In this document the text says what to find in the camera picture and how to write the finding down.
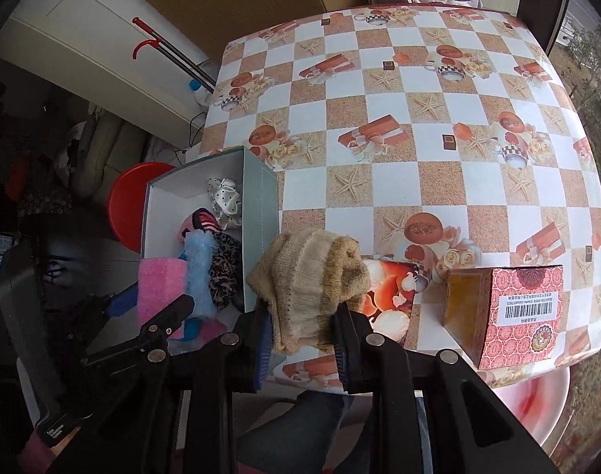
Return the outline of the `red white plastic basin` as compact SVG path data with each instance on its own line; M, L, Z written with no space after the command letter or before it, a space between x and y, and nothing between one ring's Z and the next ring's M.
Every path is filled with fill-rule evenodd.
M493 391L544 446L564 412L569 387L570 369L565 367Z

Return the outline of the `beige knitted sock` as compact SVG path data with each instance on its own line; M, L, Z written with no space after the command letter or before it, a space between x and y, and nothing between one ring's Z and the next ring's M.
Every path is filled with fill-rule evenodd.
M305 228L279 234L247 284L269 307L274 350L292 355L303 347L329 350L329 319L341 303L360 311L371 278L358 241Z

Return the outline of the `large pink sponge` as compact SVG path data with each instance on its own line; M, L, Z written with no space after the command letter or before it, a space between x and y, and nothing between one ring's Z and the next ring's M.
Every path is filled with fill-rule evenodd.
M138 271L138 325L186 292L187 262L178 258L143 258Z

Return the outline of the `tissue pack floral print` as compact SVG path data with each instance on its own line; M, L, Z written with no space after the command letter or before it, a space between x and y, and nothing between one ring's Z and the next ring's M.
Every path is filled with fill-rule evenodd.
M413 325L415 296L428 288L423 268L412 262L365 259L371 285L362 313L373 332L403 346Z

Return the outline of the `leopard print scrunchie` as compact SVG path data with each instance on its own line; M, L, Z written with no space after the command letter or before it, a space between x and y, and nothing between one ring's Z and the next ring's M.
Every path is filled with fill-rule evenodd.
M219 309L243 301L242 246L230 234L214 233L216 246L210 265L210 295Z

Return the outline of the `pink black striped sock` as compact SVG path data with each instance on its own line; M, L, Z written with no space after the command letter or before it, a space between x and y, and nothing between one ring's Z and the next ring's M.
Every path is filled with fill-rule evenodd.
M188 234L195 230L202 230L210 233L221 233L222 231L217 217L206 208L196 209L183 221L177 232L177 238L183 242Z

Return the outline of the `white bottle blue cap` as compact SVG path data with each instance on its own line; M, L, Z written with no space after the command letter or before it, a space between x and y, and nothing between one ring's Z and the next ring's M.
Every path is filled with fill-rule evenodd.
M192 92L192 96L200 107L207 109L210 107L210 100L212 99L212 93L198 79L191 79L189 81L189 88Z

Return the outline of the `light blue fluffy duster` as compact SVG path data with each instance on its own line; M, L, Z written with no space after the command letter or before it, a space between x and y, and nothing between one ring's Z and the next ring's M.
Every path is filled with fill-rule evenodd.
M210 292L210 268L216 248L213 234L200 229L188 233L185 239L187 294L195 302L191 313L195 318L213 319L217 314L217 307Z

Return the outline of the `blue cloth bundle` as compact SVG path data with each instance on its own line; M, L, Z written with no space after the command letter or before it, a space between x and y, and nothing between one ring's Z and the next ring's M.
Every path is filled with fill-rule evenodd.
M184 282L184 289L187 295L191 295L191 266L188 260L186 252L182 252L178 259L183 260L186 263L186 276ZM195 318L194 314L190 314L184 321L183 324L183 336L180 337L180 341L194 340L200 334L202 321L199 318Z

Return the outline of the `checkered patterned tablecloth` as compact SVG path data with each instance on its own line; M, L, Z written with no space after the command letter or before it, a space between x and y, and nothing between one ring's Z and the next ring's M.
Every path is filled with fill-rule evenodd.
M324 228L366 257L419 264L409 349L443 326L457 267L559 264L549 358L503 386L601 347L601 183L564 83L504 13L366 6L277 24L227 44L201 150L243 146L276 171L282 229Z

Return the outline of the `grey white storage box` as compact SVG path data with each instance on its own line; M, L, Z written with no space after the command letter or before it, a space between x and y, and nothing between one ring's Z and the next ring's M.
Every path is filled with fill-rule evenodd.
M251 311L257 296L246 276L279 233L276 173L245 147L193 160L147 184L141 256L180 257L192 231L211 234L219 245L210 295L219 305Z

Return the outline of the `cream polka dot scrunchie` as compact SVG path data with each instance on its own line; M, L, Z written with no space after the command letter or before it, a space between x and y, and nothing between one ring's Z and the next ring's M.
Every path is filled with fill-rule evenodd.
M237 184L229 178L210 178L207 193L219 226L224 230L239 228L242 225L243 200Z

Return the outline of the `white cabinet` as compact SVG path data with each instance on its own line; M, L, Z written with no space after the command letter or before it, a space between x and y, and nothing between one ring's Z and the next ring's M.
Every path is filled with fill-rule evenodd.
M0 31L0 58L187 148L202 125L189 76L150 47L139 17L191 60L213 62L145 0L21 0Z

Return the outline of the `red plastic stool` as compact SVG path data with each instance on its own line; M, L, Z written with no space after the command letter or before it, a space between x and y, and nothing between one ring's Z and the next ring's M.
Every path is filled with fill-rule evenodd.
M147 162L136 164L115 180L107 203L111 229L125 247L141 252L142 224L147 184L173 170L170 164Z

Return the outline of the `green sofa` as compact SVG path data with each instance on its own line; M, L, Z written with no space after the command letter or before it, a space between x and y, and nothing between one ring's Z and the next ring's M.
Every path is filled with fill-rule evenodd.
M142 162L149 142L142 128L90 104L86 119L68 132L54 168L65 186L105 207L116 179Z

